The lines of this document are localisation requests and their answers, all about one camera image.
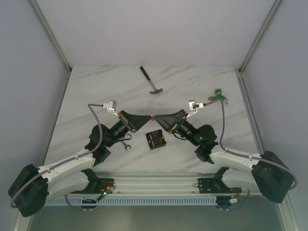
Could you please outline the black fuse box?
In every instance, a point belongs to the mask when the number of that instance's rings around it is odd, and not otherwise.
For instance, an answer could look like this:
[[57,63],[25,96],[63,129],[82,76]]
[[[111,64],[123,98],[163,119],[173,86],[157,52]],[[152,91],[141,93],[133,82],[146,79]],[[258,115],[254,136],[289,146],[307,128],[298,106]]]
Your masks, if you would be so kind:
[[161,129],[146,133],[146,139],[150,150],[164,147],[167,144]]

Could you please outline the green red plastic connector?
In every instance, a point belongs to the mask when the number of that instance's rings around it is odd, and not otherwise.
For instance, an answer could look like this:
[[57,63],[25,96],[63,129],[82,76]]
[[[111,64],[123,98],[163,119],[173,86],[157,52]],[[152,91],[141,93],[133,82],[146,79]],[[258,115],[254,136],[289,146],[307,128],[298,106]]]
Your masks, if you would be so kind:
[[215,89],[215,96],[208,98],[210,101],[222,100],[225,104],[228,104],[228,99],[222,94],[222,89]]

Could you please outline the clear fuse box cover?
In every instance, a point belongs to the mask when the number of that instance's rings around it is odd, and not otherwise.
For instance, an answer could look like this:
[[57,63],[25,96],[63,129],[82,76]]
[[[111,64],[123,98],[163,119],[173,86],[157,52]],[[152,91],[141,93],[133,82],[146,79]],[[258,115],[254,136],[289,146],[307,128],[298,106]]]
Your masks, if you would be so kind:
[[164,104],[156,101],[149,101],[145,107],[145,112],[149,115],[158,115],[164,112]]

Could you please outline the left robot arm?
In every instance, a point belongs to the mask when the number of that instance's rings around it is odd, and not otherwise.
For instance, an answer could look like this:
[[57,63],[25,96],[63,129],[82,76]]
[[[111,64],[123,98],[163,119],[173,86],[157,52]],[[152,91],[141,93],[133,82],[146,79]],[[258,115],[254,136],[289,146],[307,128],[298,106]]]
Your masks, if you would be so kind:
[[111,146],[120,142],[129,131],[138,131],[151,116],[121,111],[118,119],[111,128],[100,123],[94,126],[89,143],[76,154],[47,166],[25,166],[8,190],[11,206],[23,217],[29,217],[57,196],[76,191],[96,192],[99,184],[92,168],[110,155]]

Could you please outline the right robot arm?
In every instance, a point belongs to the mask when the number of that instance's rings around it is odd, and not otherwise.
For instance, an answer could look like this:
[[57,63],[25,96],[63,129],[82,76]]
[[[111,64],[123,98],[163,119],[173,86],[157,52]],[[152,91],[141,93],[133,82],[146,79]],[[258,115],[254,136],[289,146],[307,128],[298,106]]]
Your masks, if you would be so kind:
[[296,185],[290,169],[273,152],[248,154],[222,146],[211,125],[195,128],[187,121],[184,110],[174,114],[156,115],[154,120],[168,133],[178,133],[192,143],[195,154],[202,162],[218,164],[222,170],[214,178],[218,192],[228,188],[259,191],[275,203],[281,203],[289,190]]

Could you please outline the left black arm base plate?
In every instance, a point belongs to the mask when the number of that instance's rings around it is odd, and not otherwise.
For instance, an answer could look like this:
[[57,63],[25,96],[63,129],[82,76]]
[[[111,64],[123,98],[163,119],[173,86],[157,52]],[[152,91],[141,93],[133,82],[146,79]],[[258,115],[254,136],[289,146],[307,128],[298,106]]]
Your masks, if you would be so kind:
[[114,179],[103,178],[90,180],[87,187],[83,190],[73,191],[72,194],[101,194],[107,190],[107,187],[113,187]]

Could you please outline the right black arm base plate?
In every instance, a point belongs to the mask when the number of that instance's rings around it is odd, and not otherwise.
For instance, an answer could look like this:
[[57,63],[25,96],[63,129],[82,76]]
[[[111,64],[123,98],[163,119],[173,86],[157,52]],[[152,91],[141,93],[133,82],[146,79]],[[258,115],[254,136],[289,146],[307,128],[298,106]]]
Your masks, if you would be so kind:
[[222,180],[215,178],[199,178],[198,180],[199,193],[235,193],[242,192],[241,188],[230,188],[226,186]]

